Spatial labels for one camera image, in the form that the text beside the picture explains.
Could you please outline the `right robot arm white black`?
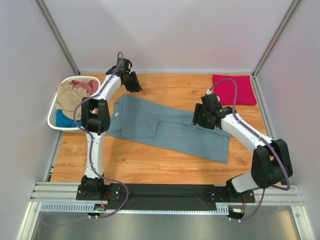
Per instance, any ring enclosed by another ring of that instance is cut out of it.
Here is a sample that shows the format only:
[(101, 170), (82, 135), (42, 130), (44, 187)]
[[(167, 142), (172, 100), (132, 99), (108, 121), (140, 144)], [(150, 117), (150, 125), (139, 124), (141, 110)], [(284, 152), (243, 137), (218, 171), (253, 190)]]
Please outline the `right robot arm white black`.
[(226, 181), (226, 191), (232, 200), (254, 189), (289, 190), (293, 167), (287, 143), (266, 136), (253, 128), (232, 107), (211, 107), (197, 103), (192, 125), (219, 128), (235, 137), (252, 154), (251, 169)]

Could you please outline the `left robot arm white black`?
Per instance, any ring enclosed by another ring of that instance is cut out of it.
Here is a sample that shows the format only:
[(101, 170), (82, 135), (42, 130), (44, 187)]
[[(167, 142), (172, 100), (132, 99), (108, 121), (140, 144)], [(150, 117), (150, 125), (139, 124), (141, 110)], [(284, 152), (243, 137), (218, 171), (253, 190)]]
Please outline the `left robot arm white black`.
[(100, 198), (106, 191), (103, 145), (111, 124), (108, 101), (121, 86), (125, 86), (131, 93), (143, 90), (135, 71), (116, 71), (112, 68), (106, 72), (104, 82), (94, 95), (81, 103), (81, 124), (82, 130), (86, 133), (88, 151), (86, 169), (78, 186), (78, 193), (93, 199)]

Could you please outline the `grey-blue t-shirt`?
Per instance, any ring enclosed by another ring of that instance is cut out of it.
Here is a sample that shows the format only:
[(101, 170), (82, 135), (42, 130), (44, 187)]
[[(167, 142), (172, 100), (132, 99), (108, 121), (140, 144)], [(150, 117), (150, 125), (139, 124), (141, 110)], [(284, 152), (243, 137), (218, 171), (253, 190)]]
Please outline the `grey-blue t-shirt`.
[(114, 103), (107, 135), (227, 163), (230, 134), (193, 125), (193, 115), (124, 94)]

